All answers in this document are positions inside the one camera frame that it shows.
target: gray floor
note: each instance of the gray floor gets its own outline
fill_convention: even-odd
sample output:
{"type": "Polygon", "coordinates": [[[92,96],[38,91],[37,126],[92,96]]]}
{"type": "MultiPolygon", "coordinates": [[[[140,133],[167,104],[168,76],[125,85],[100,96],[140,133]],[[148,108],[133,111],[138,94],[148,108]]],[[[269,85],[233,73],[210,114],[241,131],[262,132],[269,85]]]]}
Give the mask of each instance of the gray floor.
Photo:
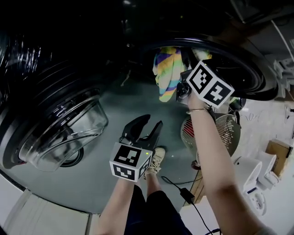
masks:
{"type": "MultiPolygon", "coordinates": [[[[86,212],[101,213],[117,181],[109,166],[109,155],[114,143],[128,122],[138,116],[151,114],[142,136],[150,133],[154,125],[162,120],[164,126],[158,145],[164,145],[168,150],[159,176],[166,176],[175,182],[194,180],[197,171],[190,167],[194,159],[180,137],[180,127],[187,108],[176,103],[174,98],[168,103],[160,102],[158,87],[153,81],[139,82],[131,77],[121,87],[122,81],[123,79],[117,80],[101,98],[109,124],[100,137],[87,145],[85,157],[78,165],[59,168],[53,173],[39,171],[30,164],[4,171],[47,200],[86,212]]],[[[160,183],[179,211],[184,200],[178,189],[162,179],[160,183]]],[[[141,185],[145,193],[146,184],[143,179],[141,185]]],[[[190,189],[192,183],[184,186],[190,189]]]]}

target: white appliance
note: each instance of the white appliance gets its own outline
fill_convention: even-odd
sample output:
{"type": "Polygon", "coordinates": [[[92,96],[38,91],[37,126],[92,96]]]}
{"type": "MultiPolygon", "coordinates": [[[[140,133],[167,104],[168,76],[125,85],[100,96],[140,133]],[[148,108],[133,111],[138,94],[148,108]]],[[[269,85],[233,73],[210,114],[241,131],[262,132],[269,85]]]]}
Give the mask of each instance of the white appliance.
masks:
{"type": "Polygon", "coordinates": [[[258,175],[258,181],[268,189],[272,189],[273,186],[276,186],[280,182],[280,179],[277,175],[271,171],[277,156],[268,154],[266,152],[259,152],[257,160],[262,162],[262,168],[258,175]]]}
{"type": "Polygon", "coordinates": [[[256,185],[262,162],[249,157],[240,157],[236,160],[234,168],[237,185],[251,210],[257,216],[264,215],[266,199],[262,190],[256,185]]]}

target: towel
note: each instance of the towel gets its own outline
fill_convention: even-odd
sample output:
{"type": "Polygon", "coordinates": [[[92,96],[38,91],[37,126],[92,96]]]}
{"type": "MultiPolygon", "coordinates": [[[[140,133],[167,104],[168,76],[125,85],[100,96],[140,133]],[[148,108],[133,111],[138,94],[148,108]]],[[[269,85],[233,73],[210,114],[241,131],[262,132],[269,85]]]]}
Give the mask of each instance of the towel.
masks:
{"type": "Polygon", "coordinates": [[[155,81],[159,87],[159,100],[167,102],[176,90],[181,72],[185,71],[181,51],[176,47],[163,47],[156,54],[153,63],[155,81]]]}
{"type": "Polygon", "coordinates": [[[196,49],[196,48],[192,48],[192,51],[193,51],[195,57],[199,61],[212,59],[212,55],[207,50],[199,50],[199,49],[196,49]]]}

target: hand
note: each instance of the hand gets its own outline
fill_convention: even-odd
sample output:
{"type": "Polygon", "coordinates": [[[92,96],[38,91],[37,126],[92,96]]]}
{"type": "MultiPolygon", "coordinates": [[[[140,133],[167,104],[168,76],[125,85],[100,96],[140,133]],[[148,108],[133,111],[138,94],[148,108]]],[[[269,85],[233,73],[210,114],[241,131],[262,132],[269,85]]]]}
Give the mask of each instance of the hand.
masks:
{"type": "Polygon", "coordinates": [[[204,108],[205,107],[205,103],[200,100],[196,94],[192,91],[189,99],[188,99],[188,107],[189,109],[199,109],[199,108],[204,108]]]}

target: shoe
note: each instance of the shoe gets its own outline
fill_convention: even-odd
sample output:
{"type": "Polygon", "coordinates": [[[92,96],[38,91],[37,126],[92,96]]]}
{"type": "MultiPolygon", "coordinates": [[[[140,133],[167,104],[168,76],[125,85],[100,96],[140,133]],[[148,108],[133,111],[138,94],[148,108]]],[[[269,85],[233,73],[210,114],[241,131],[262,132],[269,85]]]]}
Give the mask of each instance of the shoe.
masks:
{"type": "Polygon", "coordinates": [[[155,148],[155,154],[151,159],[150,167],[145,172],[144,179],[146,179],[147,174],[150,174],[150,173],[157,174],[160,171],[161,168],[159,166],[162,160],[164,159],[164,156],[165,156],[165,149],[163,147],[155,148]]]}

